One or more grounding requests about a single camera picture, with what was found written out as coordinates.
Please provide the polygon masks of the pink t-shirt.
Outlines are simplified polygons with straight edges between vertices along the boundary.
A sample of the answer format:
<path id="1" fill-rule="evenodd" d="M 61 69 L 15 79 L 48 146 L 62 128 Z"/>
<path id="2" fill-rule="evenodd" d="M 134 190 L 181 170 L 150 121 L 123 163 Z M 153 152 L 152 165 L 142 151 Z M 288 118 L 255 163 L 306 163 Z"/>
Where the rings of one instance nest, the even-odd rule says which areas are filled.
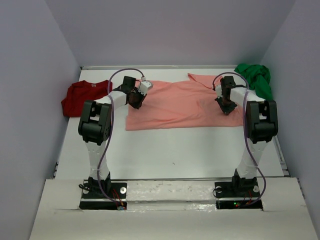
<path id="1" fill-rule="evenodd" d="M 229 115 L 220 109 L 213 90 L 213 85 L 220 83 L 218 79 L 213 75 L 187 76 L 188 80 L 178 82 L 154 80 L 141 107 L 129 107 L 126 131 L 242 126 L 241 107 Z"/>

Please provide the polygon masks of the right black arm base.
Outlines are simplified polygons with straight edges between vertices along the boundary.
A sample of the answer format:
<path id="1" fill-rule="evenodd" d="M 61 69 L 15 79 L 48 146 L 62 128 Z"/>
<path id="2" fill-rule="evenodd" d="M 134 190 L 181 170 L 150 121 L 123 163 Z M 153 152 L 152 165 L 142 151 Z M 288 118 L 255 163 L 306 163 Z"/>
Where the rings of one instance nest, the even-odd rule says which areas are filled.
<path id="1" fill-rule="evenodd" d="M 256 177 L 240 177 L 235 170 L 231 181 L 218 181 L 212 190 L 218 210 L 263 209 Z"/>

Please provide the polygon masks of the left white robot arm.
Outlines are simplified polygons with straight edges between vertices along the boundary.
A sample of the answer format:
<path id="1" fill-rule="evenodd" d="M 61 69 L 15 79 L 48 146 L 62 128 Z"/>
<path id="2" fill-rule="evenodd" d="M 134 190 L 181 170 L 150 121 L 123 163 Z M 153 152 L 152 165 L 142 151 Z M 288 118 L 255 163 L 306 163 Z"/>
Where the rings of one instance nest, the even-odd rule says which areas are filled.
<path id="1" fill-rule="evenodd" d="M 153 84 L 144 78 L 138 81 L 125 76 L 122 84 L 107 96 L 84 102 L 78 133 L 87 147 L 90 172 L 87 182 L 79 187 L 96 198 L 110 199 L 109 194 L 114 189 L 106 152 L 113 133 L 115 110 L 125 105 L 139 109 L 152 88 Z"/>

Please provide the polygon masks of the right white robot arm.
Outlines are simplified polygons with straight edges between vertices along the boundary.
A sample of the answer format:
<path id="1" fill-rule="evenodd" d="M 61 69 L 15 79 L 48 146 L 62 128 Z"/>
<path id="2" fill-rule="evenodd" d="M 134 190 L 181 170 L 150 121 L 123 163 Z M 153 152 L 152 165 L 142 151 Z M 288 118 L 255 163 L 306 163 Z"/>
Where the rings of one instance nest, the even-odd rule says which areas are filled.
<path id="1" fill-rule="evenodd" d="M 277 103 L 257 96 L 249 83 L 237 84 L 234 74 L 219 74 L 212 82 L 222 113 L 230 115 L 242 109 L 245 150 L 231 181 L 215 183 L 217 198 L 240 198 L 246 193 L 258 196 L 259 163 L 267 144 L 278 134 Z"/>

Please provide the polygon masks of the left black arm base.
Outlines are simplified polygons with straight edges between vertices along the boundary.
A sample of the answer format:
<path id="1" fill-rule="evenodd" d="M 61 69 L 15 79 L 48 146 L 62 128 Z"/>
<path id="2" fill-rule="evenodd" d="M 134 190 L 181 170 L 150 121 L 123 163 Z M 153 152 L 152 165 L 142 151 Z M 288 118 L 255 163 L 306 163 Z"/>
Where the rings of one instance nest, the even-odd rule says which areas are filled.
<path id="1" fill-rule="evenodd" d="M 124 181 L 113 181 L 108 176 L 100 183 L 90 177 L 79 184 L 81 210 L 124 211 L 127 209 L 128 184 Z"/>

